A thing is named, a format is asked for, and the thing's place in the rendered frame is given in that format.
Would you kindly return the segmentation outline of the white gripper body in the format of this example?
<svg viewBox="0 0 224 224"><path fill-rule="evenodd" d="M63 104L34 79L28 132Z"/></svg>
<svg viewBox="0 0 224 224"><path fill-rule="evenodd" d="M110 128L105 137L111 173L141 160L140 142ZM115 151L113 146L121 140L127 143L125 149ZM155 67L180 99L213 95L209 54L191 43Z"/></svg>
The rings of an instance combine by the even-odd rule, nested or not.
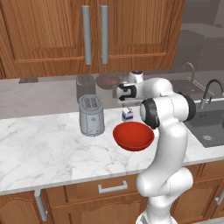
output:
<svg viewBox="0 0 224 224"><path fill-rule="evenodd" d="M117 103L121 104L123 108L126 108L139 106L141 104L141 101L139 99L128 99L127 101L117 100Z"/></svg>

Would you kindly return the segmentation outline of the red bowl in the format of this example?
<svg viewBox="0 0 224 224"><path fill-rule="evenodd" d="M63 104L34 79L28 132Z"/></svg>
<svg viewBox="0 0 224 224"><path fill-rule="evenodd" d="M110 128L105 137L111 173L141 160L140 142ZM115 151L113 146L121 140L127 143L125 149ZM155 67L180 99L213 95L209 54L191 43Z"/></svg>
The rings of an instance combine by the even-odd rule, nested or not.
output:
<svg viewBox="0 0 224 224"><path fill-rule="evenodd" d="M141 122L123 122L115 126L113 138L126 151L142 151L154 141L154 132Z"/></svg>

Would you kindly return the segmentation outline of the grey sink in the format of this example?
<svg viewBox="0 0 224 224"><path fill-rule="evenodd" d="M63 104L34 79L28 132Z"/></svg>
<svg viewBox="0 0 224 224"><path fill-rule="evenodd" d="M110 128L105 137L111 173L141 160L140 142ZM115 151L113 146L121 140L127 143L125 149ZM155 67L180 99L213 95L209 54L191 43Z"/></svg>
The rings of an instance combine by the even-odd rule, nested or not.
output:
<svg viewBox="0 0 224 224"><path fill-rule="evenodd" d="M196 114L185 126L205 148L224 145L224 100L211 101L204 108L196 104Z"/></svg>

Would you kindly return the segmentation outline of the silver toaster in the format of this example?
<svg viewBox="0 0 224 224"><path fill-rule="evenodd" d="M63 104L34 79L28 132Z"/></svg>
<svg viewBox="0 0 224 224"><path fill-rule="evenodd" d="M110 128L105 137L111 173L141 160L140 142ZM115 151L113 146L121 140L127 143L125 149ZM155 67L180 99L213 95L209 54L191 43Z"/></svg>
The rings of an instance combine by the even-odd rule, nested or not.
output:
<svg viewBox="0 0 224 224"><path fill-rule="evenodd" d="M97 137L105 130L102 100L96 94L85 94L79 99L80 132Z"/></svg>

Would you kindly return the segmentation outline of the silver tap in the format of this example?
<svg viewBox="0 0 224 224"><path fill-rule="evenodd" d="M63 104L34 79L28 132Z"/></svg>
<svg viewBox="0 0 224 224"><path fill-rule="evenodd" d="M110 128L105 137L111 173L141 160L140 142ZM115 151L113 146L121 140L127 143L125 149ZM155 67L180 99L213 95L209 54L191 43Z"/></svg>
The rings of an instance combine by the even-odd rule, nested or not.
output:
<svg viewBox="0 0 224 224"><path fill-rule="evenodd" d="M224 84L220 81L220 80L217 80L217 79L211 79L207 84L206 84L206 89L205 89L205 92L203 94L203 97L201 98L201 101L200 101L200 104L199 104L199 108L200 109L203 109L204 106L206 105L207 103L207 94L208 94L208 90L211 86L212 83L216 82L219 86L220 86L220 92L221 92L221 95L224 96Z"/></svg>

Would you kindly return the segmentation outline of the wooden drawer front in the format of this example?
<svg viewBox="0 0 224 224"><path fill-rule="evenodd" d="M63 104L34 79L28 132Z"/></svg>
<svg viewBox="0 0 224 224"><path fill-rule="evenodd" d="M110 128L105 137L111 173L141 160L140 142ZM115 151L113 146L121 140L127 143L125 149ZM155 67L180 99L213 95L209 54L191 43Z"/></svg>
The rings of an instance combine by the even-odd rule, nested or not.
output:
<svg viewBox="0 0 224 224"><path fill-rule="evenodd" d="M132 202L141 200L142 196L137 192L136 175L128 175L117 178L106 178L85 183L66 185L66 204L83 204L84 202L96 202L98 204L112 204L117 202ZM99 194L98 185L103 188L121 186L126 180L128 189L119 192Z"/></svg>

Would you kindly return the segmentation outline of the wooden base cupboard door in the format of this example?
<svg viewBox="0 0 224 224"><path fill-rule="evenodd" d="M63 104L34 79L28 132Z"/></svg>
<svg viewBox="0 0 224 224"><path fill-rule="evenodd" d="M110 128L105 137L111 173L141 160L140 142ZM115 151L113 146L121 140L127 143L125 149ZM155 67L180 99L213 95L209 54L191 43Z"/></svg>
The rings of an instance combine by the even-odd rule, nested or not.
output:
<svg viewBox="0 0 224 224"><path fill-rule="evenodd" d="M43 224L34 191L0 196L0 224Z"/></svg>
<svg viewBox="0 0 224 224"><path fill-rule="evenodd" d="M89 203L52 209L54 224L136 224L139 202L110 203L90 207Z"/></svg>
<svg viewBox="0 0 224 224"><path fill-rule="evenodd" d="M171 216L178 224L207 221L217 207L215 198L223 190L223 178L195 181L193 187L181 194L171 206Z"/></svg>

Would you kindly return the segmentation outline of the wooden wall cupboard door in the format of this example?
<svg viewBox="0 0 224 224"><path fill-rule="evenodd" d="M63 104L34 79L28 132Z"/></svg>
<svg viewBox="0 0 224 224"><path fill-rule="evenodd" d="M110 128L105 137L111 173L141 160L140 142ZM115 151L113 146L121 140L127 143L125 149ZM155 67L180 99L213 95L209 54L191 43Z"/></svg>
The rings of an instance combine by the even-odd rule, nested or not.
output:
<svg viewBox="0 0 224 224"><path fill-rule="evenodd" d="M0 0L0 60L8 79L91 74L82 9L93 0Z"/></svg>
<svg viewBox="0 0 224 224"><path fill-rule="evenodd" d="M186 0L96 0L108 8L108 62L101 73L174 66Z"/></svg>

